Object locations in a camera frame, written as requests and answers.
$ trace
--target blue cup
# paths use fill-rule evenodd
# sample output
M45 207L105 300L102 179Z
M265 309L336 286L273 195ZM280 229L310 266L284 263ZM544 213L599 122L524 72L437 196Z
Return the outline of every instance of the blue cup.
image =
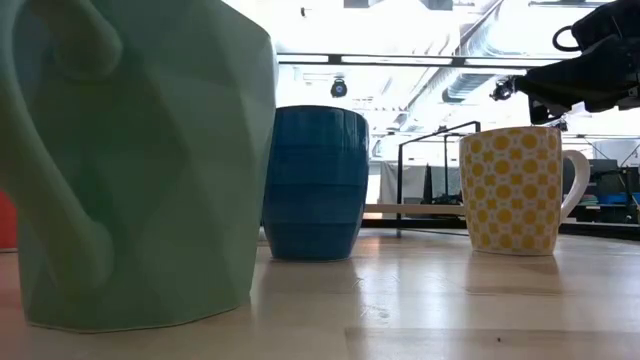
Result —
M274 258L351 255L367 194L368 146L367 121L355 112L277 109L263 210Z

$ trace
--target table surface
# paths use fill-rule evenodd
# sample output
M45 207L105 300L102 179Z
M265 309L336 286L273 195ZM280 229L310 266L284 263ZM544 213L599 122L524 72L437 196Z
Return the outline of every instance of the table surface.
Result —
M351 260L283 263L259 242L252 302L190 325L75 335L25 325L0 254L0 358L639 359L640 242L562 236L554 257L363 230Z

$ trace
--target white mug with yellow dots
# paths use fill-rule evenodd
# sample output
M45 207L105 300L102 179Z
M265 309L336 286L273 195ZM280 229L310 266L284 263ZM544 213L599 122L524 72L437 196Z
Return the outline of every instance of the white mug with yellow dots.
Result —
M474 250L551 255L558 227L589 183L589 161L562 151L560 130L520 127L485 131L460 141L460 173ZM575 167L562 202L562 158Z

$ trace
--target mug handle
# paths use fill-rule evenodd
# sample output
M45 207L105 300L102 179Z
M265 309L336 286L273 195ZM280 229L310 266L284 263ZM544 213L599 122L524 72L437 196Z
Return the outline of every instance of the mug handle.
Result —
M25 6L33 6L47 25L58 65L76 79L109 75L120 62L122 43L89 0L0 1L0 187L42 243L57 286L68 296L91 294L111 276L111 236L85 212L58 169L21 92L13 40Z
M562 157L571 160L573 167L575 168L575 178L573 185L567 198L562 202L560 207L560 224L569 217L571 210L578 205L582 195L587 191L589 186L589 178L591 177L591 165L589 160L580 152L576 150L563 150Z

